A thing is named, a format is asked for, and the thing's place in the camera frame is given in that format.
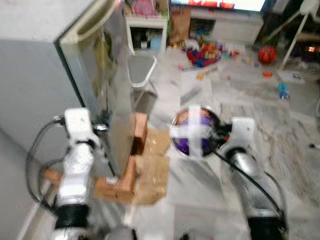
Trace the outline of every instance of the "tv screen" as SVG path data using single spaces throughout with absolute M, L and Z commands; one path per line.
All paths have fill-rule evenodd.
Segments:
M 171 0 L 171 3 L 259 12 L 265 0 Z

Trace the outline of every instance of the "refrigerator door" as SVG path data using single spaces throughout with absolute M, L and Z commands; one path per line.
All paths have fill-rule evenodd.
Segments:
M 128 164 L 136 125 L 123 3 L 96 1 L 59 40 L 94 122 L 109 125 L 101 137 L 109 163 L 120 177 Z

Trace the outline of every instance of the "refrigerator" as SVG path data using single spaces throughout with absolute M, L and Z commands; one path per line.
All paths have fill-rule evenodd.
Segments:
M 28 149 L 40 128 L 67 108 L 86 107 L 106 152 L 95 175 L 122 177 L 135 116 L 122 0 L 12 0 L 0 3 L 0 128 Z M 48 131 L 35 155 L 63 158 L 63 128 Z

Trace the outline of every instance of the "white wall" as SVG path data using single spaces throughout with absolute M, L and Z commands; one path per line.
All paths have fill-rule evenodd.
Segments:
M 0 238 L 15 240 L 34 206 L 25 182 L 26 151 L 0 130 Z

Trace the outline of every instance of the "red ball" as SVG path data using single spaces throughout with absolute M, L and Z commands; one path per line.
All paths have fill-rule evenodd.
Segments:
M 260 49 L 258 59 L 263 64 L 272 63 L 277 58 L 277 50 L 273 46 L 264 46 Z

